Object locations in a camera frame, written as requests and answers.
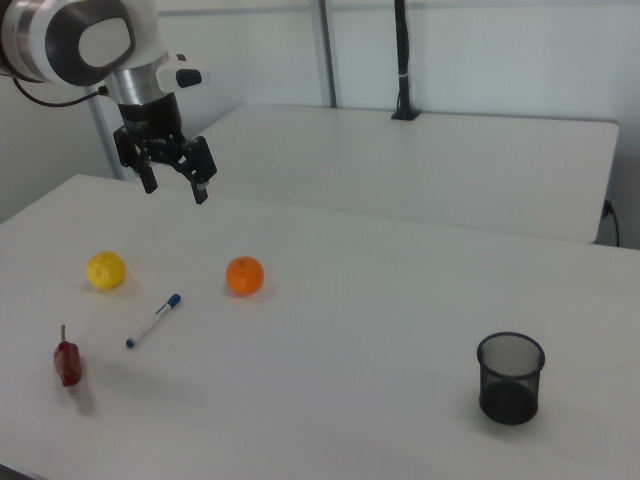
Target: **black stand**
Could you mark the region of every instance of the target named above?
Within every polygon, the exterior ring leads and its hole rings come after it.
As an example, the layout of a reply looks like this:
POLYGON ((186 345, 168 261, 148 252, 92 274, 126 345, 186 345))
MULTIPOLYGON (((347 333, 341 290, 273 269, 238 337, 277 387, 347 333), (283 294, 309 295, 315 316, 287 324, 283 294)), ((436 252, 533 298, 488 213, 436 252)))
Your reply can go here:
POLYGON ((173 94, 147 105, 119 105, 125 122, 113 134, 120 164, 140 175, 144 191, 152 193, 158 182, 151 162, 171 165, 191 183, 198 205, 208 198, 207 184, 218 169, 204 137, 185 140, 182 119, 173 94))
POLYGON ((400 94, 396 113, 391 118, 394 120, 414 120, 420 115, 420 110, 411 108, 409 98, 409 29, 407 28, 404 0, 395 0, 395 7, 400 94))

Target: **black cable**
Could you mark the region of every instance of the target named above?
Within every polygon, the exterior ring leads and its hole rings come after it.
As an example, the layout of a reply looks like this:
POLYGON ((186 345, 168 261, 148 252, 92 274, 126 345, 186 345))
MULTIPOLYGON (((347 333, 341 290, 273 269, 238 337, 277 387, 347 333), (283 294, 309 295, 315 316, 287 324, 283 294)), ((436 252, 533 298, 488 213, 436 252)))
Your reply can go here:
POLYGON ((618 228, 618 216, 616 215, 616 211, 613 209, 613 205, 609 205, 609 211, 611 215, 613 215, 613 223, 616 225, 616 247, 620 247, 620 229, 618 228))
POLYGON ((50 108, 64 108, 64 107, 72 107, 73 105, 78 105, 79 103, 82 102, 86 102, 87 100, 93 98, 93 97, 97 97, 98 95, 108 95, 109 92, 107 90, 107 87, 100 87, 98 89, 97 92, 93 92, 89 95, 86 95, 82 98, 78 98, 77 100, 72 100, 71 102, 64 102, 64 103, 49 103, 49 102, 44 102, 42 100, 38 100, 37 98, 35 98, 34 96, 32 96, 29 92, 27 92, 22 85, 20 85, 20 82, 14 78, 13 79, 13 83, 15 84, 16 87, 18 87, 18 90, 20 90, 20 93, 22 93, 25 97, 27 97, 29 100, 31 100, 34 103, 37 103, 38 105, 42 105, 43 107, 50 107, 50 108))

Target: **white wall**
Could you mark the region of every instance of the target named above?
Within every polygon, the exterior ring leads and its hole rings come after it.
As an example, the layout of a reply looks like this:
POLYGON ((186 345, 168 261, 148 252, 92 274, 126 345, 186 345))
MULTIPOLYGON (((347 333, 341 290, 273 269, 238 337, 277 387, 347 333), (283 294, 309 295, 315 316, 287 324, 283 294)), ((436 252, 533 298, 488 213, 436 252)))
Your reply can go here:
MULTIPOLYGON (((208 85, 177 95, 185 135, 199 133, 243 104, 329 105, 315 1, 261 3, 255 8, 256 2, 245 0, 228 9, 223 0, 191 0, 175 12, 168 2, 158 2, 169 49, 197 54, 211 69, 208 85), (212 8, 192 10, 206 5, 212 8)), ((116 106, 107 99, 101 106, 109 132, 119 128, 116 106)), ((130 170, 125 173, 131 178, 130 170)))
MULTIPOLYGON (((85 94, 55 85, 25 89, 51 102, 85 94)), ((41 107, 8 77, 0 77, 0 97, 0 222, 78 173, 113 177, 90 105, 41 107)))
MULTIPOLYGON (((639 2, 413 3, 408 11, 411 81, 414 103, 423 110, 620 125, 609 196, 620 217, 623 246, 640 248, 639 2), (447 3, 458 8, 436 8, 447 3), (492 4, 512 6, 487 6, 492 4), (465 8, 470 5, 476 8, 465 8)), ((395 108, 392 4, 331 2, 339 105, 395 108)), ((612 225, 603 223, 601 241, 612 243, 612 225)))

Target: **white marker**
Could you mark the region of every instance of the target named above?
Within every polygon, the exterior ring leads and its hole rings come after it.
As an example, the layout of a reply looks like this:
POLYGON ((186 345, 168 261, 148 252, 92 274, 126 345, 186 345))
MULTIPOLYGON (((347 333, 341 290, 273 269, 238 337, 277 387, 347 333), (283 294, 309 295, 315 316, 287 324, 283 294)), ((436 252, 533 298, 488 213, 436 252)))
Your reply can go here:
POLYGON ((180 295, 178 295, 177 293, 174 295, 171 295, 171 298, 167 300, 167 303, 165 303, 160 308, 160 310, 158 310, 156 313, 153 314, 153 317, 149 319, 149 321, 144 326, 144 328, 140 330, 138 333, 136 333, 133 337, 129 337, 127 339, 127 343, 126 343, 127 348, 135 347, 136 343, 142 340, 144 336, 147 333, 149 333, 153 329, 153 327, 155 327, 158 324, 158 322, 160 322, 160 320, 162 320, 162 318, 167 313, 169 313, 172 309, 176 307, 176 305, 180 303, 180 300, 182 300, 182 298, 180 298, 180 295))

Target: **blue marker cap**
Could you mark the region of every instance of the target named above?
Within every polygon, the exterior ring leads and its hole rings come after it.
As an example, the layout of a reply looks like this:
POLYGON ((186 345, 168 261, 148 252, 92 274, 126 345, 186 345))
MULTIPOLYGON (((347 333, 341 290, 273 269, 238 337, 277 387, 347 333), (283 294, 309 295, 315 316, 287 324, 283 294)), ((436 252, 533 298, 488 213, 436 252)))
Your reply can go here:
POLYGON ((180 300, 182 300, 182 297, 180 297, 180 295, 178 295, 177 293, 174 293, 167 301, 167 305, 169 305, 171 308, 176 308, 176 305, 180 303, 180 300))

